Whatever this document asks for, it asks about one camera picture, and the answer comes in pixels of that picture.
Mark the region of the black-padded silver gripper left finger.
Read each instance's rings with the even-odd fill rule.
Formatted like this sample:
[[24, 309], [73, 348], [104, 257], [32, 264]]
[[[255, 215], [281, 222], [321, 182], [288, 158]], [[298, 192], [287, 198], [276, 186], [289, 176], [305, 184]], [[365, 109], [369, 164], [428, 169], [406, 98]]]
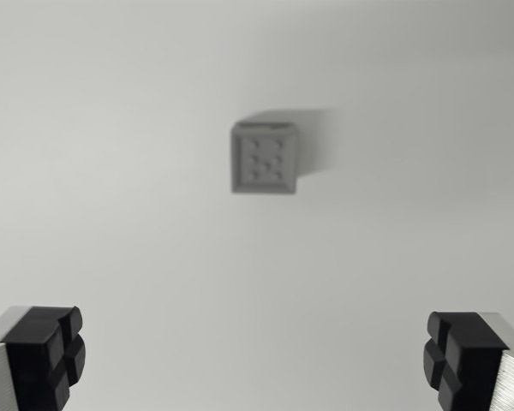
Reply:
[[86, 361], [78, 307], [12, 306], [0, 316], [0, 410], [63, 410]]

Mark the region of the black-padded silver gripper right finger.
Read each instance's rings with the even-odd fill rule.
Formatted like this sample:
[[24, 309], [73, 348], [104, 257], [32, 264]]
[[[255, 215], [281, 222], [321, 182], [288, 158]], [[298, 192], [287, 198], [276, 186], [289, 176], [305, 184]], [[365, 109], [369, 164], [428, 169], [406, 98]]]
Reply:
[[514, 410], [514, 328], [499, 313], [433, 312], [423, 370], [444, 410]]

